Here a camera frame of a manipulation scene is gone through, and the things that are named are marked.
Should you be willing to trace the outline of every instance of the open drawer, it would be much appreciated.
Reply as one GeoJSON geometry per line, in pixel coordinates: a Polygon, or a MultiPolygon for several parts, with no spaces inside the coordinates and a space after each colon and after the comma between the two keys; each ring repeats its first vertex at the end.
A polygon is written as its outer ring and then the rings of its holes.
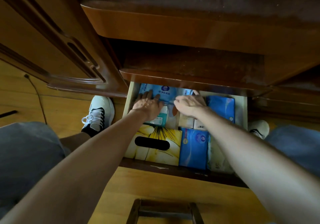
{"type": "MultiPolygon", "coordinates": [[[[132,109],[133,104],[139,94],[140,83],[131,82],[126,104],[123,111],[123,116],[127,115],[132,109]]],[[[242,96],[225,95],[214,92],[200,91],[202,96],[219,95],[227,96],[235,99],[235,123],[247,129],[247,98],[242,96]]],[[[227,184],[232,186],[246,187],[245,183],[235,175],[211,172],[210,170],[198,170],[188,167],[172,166],[149,161],[141,161],[137,159],[123,158],[120,166],[127,168],[140,169],[144,171],[163,173],[173,176],[193,178],[208,182],[227,184]]]]}

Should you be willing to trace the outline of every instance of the white sneaker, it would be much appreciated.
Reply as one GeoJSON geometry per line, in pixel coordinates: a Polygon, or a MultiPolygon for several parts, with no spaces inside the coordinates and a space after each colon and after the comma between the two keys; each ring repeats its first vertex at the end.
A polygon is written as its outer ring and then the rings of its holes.
{"type": "Polygon", "coordinates": [[[265,120],[258,120],[248,123],[248,131],[263,140],[269,134],[269,130],[269,124],[265,120]]]}
{"type": "Polygon", "coordinates": [[[94,137],[111,125],[114,113],[115,108],[109,97],[94,96],[90,104],[89,115],[82,119],[84,126],[81,132],[94,137]]]}

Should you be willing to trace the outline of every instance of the hand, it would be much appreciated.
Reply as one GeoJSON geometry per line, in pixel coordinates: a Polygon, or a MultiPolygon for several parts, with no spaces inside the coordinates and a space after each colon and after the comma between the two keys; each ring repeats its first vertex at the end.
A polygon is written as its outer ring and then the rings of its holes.
{"type": "Polygon", "coordinates": [[[206,109],[206,103],[199,92],[193,91],[195,96],[177,96],[174,101],[176,108],[184,115],[197,117],[199,109],[206,109]]]}
{"type": "Polygon", "coordinates": [[[154,120],[160,113],[164,103],[159,102],[160,95],[156,95],[154,99],[152,97],[152,90],[145,92],[143,95],[139,94],[136,99],[132,111],[142,111],[146,114],[146,121],[154,120]]]}

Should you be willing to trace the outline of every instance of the black cord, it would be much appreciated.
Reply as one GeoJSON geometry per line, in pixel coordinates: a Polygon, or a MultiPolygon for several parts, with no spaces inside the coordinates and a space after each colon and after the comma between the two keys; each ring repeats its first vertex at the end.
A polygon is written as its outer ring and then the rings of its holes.
{"type": "Polygon", "coordinates": [[[29,76],[28,74],[25,74],[24,77],[27,78],[27,79],[30,81],[31,85],[32,85],[33,88],[35,89],[35,92],[37,93],[38,98],[39,98],[39,103],[40,103],[40,107],[41,107],[41,110],[42,110],[42,115],[43,115],[43,118],[44,118],[44,122],[46,123],[46,125],[48,125],[46,116],[45,116],[45,114],[44,114],[45,111],[43,110],[43,107],[42,107],[42,103],[41,103],[41,99],[40,99],[40,95],[39,95],[39,93],[38,93],[38,90],[37,90],[37,88],[34,86],[34,84],[32,83],[32,81],[30,80],[30,76],[29,76]]]}

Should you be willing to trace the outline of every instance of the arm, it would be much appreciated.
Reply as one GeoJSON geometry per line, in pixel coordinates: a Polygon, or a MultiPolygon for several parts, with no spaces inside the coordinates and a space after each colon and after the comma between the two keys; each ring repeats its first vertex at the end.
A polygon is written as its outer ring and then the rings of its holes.
{"type": "Polygon", "coordinates": [[[134,134],[159,114],[151,95],[50,170],[0,223],[87,223],[134,134]]]}
{"type": "Polygon", "coordinates": [[[216,115],[202,97],[177,97],[175,105],[206,126],[235,172],[279,223],[319,223],[318,177],[262,139],[216,115]]]}

